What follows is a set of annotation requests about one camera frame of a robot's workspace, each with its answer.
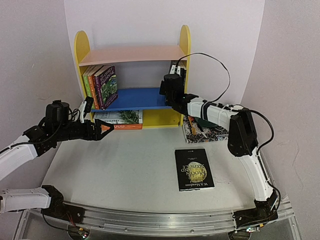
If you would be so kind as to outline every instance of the shelf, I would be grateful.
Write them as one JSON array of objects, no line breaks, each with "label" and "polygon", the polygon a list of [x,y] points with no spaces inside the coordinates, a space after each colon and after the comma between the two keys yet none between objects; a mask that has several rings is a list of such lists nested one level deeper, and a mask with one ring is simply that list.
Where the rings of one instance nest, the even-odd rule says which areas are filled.
[{"label": "shelf", "polygon": [[185,56],[179,45],[123,46],[91,50],[79,66],[141,61],[171,61]]},{"label": "shelf", "polygon": [[165,96],[159,94],[159,88],[118,89],[118,98],[107,108],[91,112],[109,112],[124,110],[170,109],[165,105]]},{"label": "shelf", "polygon": [[173,109],[143,110],[143,128],[178,127],[181,114]]}]

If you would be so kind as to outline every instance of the book with plant cover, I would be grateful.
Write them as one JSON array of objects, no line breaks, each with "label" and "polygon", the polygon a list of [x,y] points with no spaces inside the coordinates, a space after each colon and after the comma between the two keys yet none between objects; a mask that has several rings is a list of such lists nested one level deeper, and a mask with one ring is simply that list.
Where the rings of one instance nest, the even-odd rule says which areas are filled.
[{"label": "book with plant cover", "polygon": [[174,155],[180,191],[215,186],[205,149],[177,149]]},{"label": "book with plant cover", "polygon": [[105,65],[95,75],[95,90],[100,109],[106,109],[118,98],[116,67]]},{"label": "book with plant cover", "polygon": [[109,124],[142,124],[142,110],[126,110],[126,111],[106,111],[97,112],[94,119],[99,119]]}]

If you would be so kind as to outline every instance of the black book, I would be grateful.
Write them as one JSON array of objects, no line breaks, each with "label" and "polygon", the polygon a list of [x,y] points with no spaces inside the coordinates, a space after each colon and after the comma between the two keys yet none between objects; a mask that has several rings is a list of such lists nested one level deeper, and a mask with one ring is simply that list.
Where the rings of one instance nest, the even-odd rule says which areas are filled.
[{"label": "black book", "polygon": [[205,149],[179,149],[174,154],[180,191],[215,186]]}]

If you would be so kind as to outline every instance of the patterned book cover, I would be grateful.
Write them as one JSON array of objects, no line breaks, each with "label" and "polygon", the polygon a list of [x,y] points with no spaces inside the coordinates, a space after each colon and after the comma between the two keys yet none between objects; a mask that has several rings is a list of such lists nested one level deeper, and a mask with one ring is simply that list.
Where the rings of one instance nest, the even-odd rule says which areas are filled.
[{"label": "patterned book cover", "polygon": [[228,131],[212,123],[210,127],[201,127],[192,116],[183,117],[183,133],[188,144],[215,142],[228,139]]},{"label": "patterned book cover", "polygon": [[94,77],[100,108],[106,109],[118,98],[116,67],[104,66]]},{"label": "patterned book cover", "polygon": [[180,191],[215,186],[205,149],[178,149],[174,155]]}]

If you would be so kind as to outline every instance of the blue shelf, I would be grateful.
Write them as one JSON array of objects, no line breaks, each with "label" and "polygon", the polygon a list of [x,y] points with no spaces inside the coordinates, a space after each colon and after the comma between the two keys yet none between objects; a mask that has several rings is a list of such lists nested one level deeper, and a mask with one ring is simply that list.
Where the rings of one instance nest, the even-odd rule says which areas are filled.
[{"label": "blue shelf", "polygon": [[91,112],[108,112],[144,109],[170,109],[165,105],[165,96],[159,94],[159,88],[118,89],[118,98],[104,110],[92,109]]}]

